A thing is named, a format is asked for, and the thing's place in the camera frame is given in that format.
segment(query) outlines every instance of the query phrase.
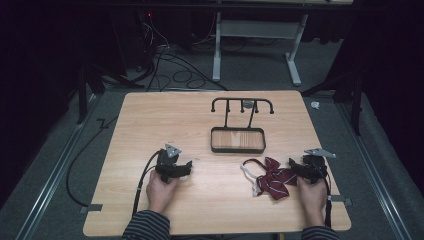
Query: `wooden table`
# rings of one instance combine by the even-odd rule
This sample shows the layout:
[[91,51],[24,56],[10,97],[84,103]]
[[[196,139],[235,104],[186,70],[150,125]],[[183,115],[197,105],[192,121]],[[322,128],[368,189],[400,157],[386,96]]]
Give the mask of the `wooden table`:
[[[252,127],[265,131],[263,154],[213,153],[211,128],[224,125],[225,102],[217,97],[266,98],[274,105],[259,102]],[[240,103],[232,103],[229,127],[246,127],[250,111],[240,113]],[[182,150],[177,164],[193,160],[192,173],[180,179],[175,199],[166,211],[171,220],[171,234],[227,234],[291,232],[305,227],[297,187],[287,186],[290,196],[275,201],[267,193],[252,196],[252,185],[240,164],[265,156],[288,166],[289,157],[300,162],[305,149],[320,147],[301,95],[296,91],[258,92],[178,92],[130,93],[126,96],[113,134],[92,204],[101,211],[88,213],[84,234],[119,236],[131,219],[136,187],[148,159],[169,143]],[[263,174],[248,165],[256,175]],[[332,194],[339,190],[331,177]],[[147,208],[143,186],[138,210]],[[335,230],[351,226],[341,202],[333,203],[332,224]]]

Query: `human hand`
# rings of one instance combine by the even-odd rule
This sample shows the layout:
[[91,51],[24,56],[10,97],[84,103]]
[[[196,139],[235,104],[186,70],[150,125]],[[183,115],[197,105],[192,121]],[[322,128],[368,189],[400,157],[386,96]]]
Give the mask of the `human hand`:
[[306,225],[324,226],[322,210],[327,200],[327,188],[323,179],[314,184],[305,182],[305,179],[297,176],[297,186],[300,191],[300,202],[305,210]]
[[159,173],[152,170],[149,184],[147,185],[147,198],[149,199],[149,210],[163,214],[168,204],[174,197],[178,178],[170,178],[168,183],[162,182]]

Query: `gray carpet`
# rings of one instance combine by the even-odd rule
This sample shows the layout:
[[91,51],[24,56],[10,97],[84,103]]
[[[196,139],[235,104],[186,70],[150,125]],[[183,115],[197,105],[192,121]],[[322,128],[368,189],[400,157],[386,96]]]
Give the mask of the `gray carpet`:
[[[337,53],[340,43],[320,45],[318,42],[302,43],[296,56],[296,64],[302,80],[302,86],[291,84],[288,68],[284,63],[283,53],[290,49],[290,43],[277,42],[266,44],[266,41],[253,40],[237,52],[236,45],[224,45],[227,51],[222,54],[222,72],[220,84],[230,90],[298,90],[303,91],[322,82]],[[193,48],[191,51],[172,47],[170,52],[193,64],[206,76],[212,75],[213,50],[207,45]],[[176,58],[163,55],[171,61]],[[173,74],[184,70],[169,61],[160,61],[158,75],[172,78]],[[187,73],[176,75],[178,80],[184,79]],[[168,81],[166,77],[156,79],[152,88],[163,87]],[[186,83],[173,81],[169,88],[186,88]],[[219,89],[212,83],[206,83],[203,89]],[[93,108],[70,159],[84,149],[88,141],[99,131],[101,122],[97,119],[112,120],[119,114],[123,98],[130,90],[123,87],[107,86],[103,96],[97,96],[98,104]],[[361,160],[357,148],[357,140],[350,133],[340,109],[344,105],[332,102],[331,92],[304,98],[305,105],[315,126],[321,145],[324,149],[337,154],[336,159],[329,159],[342,195],[350,198],[353,205],[347,206],[352,221],[352,228],[340,232],[341,239],[397,239],[392,230],[387,214],[382,208],[381,199],[368,177],[367,167]],[[311,101],[319,101],[319,110],[310,107]],[[0,239],[15,239],[18,236],[27,216],[37,201],[44,184],[48,180],[63,149],[76,128],[78,119],[78,102],[74,98],[70,102],[70,110],[50,131],[49,137],[38,156],[21,179],[8,202],[0,212]],[[360,119],[361,137],[379,170],[380,177],[402,220],[408,229],[411,239],[424,236],[424,201],[416,186],[398,160],[384,131],[374,117],[366,96],[362,103]],[[89,203],[94,193],[101,167],[113,134],[114,124],[100,133],[88,145],[75,161],[70,175],[71,191],[76,198]],[[35,222],[36,228],[29,235],[32,239],[88,239],[82,229],[86,214],[80,213],[81,207],[67,195],[65,176],[61,176],[57,188],[46,209],[42,209],[42,217]],[[300,239],[299,233],[285,233],[285,239]],[[272,239],[270,234],[225,236],[229,239]]]

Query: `dark background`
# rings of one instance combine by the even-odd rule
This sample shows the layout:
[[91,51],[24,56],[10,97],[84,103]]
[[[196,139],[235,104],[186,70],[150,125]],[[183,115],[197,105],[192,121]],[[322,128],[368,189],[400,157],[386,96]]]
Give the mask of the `dark background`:
[[[363,91],[399,158],[423,192],[420,175],[424,159],[420,150],[424,149],[421,140],[424,25],[418,2],[355,1],[357,6],[385,9],[361,14],[355,21],[351,14],[310,14],[303,41],[320,38],[325,44],[345,39],[328,79],[352,69],[359,53],[366,49]],[[57,11],[48,4],[5,1],[0,11],[0,202],[3,206],[49,129],[67,111],[68,100],[77,89],[81,59],[88,58],[120,74],[128,65],[128,56],[118,48],[119,38],[111,20],[111,15],[116,17],[114,13],[98,11],[93,17],[84,11]],[[209,32],[213,16],[188,11],[153,13],[157,27],[169,36],[169,41],[186,48],[190,48],[191,33],[200,37]],[[293,17],[247,15],[265,20]],[[237,13],[227,17],[247,15]],[[170,21],[179,21],[181,28],[167,28]],[[125,37],[136,35],[134,31]],[[99,39],[103,40],[102,44],[98,43]],[[132,44],[140,48],[135,51],[143,50],[142,43]]]

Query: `red bow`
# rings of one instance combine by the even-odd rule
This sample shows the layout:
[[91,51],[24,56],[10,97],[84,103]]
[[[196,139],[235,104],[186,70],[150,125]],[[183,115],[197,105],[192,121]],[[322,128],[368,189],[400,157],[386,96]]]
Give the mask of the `red bow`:
[[256,159],[248,159],[243,165],[251,161],[259,164],[266,171],[265,175],[256,178],[256,184],[261,190],[258,196],[264,191],[269,192],[275,200],[289,196],[289,191],[284,184],[297,184],[296,174],[291,169],[279,168],[280,163],[270,157],[265,157],[265,165]]

